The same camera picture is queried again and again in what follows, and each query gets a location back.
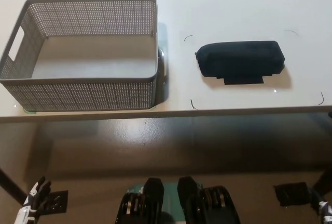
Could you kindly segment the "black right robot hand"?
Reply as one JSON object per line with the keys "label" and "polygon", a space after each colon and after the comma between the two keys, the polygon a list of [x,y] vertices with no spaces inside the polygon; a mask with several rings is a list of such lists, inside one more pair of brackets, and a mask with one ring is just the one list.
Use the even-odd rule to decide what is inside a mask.
{"label": "black right robot hand", "polygon": [[327,201],[319,202],[319,219],[321,224],[332,224],[332,209]]}

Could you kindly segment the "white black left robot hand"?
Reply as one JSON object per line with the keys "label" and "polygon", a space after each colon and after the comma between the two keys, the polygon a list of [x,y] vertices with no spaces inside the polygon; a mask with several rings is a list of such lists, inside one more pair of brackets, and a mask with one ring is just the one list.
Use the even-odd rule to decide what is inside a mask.
{"label": "white black left robot hand", "polygon": [[19,209],[14,224],[36,224],[45,209],[49,193],[51,192],[51,181],[46,182],[42,176],[28,193],[23,206]]}

